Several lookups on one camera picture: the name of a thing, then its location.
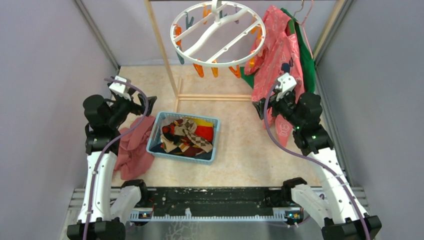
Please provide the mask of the dark red argyle sock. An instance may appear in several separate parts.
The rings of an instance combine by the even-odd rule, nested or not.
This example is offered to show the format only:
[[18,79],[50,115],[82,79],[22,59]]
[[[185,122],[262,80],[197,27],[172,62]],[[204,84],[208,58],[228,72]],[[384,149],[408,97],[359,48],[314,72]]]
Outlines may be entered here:
[[162,126],[161,132],[168,141],[174,144],[180,142],[181,138],[186,135],[184,133],[184,128],[180,127],[179,124],[175,122]]

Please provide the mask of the argyle brown cream sock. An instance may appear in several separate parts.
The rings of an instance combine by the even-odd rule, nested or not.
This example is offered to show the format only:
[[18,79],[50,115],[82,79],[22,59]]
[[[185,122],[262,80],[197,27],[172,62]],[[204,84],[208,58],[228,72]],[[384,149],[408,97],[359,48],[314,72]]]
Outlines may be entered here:
[[194,157],[202,153],[210,153],[213,150],[214,147],[211,142],[195,134],[197,124],[193,121],[193,118],[180,118],[174,122],[184,129],[183,143],[186,145],[186,150],[183,152],[184,156]]

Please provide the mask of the red santa sock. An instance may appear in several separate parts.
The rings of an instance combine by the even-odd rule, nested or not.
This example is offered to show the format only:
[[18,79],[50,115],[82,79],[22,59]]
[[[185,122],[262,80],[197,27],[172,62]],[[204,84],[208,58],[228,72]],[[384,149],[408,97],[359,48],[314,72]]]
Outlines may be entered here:
[[214,127],[198,125],[195,132],[197,136],[204,138],[208,142],[212,143],[214,140]]

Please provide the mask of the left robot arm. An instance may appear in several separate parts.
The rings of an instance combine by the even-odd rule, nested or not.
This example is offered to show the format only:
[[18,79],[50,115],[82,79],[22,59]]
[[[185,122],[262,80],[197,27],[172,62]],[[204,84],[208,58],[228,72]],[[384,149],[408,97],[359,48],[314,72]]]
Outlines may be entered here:
[[70,224],[66,236],[70,240],[124,240],[126,223],[134,207],[149,203],[150,193],[141,179],[129,180],[121,186],[118,197],[111,202],[111,183],[117,162],[120,139],[127,135],[118,128],[128,114],[143,118],[151,114],[156,96],[138,94],[137,104],[132,98],[116,96],[114,100],[95,94],[83,102],[85,152],[87,154],[86,189],[75,224]]

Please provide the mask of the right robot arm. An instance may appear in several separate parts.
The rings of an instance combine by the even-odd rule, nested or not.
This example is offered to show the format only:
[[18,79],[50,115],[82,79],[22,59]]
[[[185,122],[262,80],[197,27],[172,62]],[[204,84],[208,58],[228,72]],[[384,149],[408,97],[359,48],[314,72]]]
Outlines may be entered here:
[[294,126],[292,134],[301,151],[299,157],[311,163],[326,197],[319,197],[304,179],[297,177],[284,181],[283,203],[303,207],[319,225],[325,240],[373,240],[382,223],[361,205],[340,167],[334,143],[320,123],[321,97],[304,92],[296,100],[295,93],[289,91],[281,99],[273,94],[252,104],[260,119],[265,120],[266,111],[271,109],[273,117],[283,117]]

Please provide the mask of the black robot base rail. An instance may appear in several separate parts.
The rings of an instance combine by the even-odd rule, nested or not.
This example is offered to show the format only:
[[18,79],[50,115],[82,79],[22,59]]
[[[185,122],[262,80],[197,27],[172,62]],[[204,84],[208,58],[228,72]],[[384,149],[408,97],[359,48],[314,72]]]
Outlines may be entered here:
[[136,220],[244,221],[300,223],[305,212],[289,201],[281,187],[147,187],[142,179],[125,181],[136,186],[141,200]]

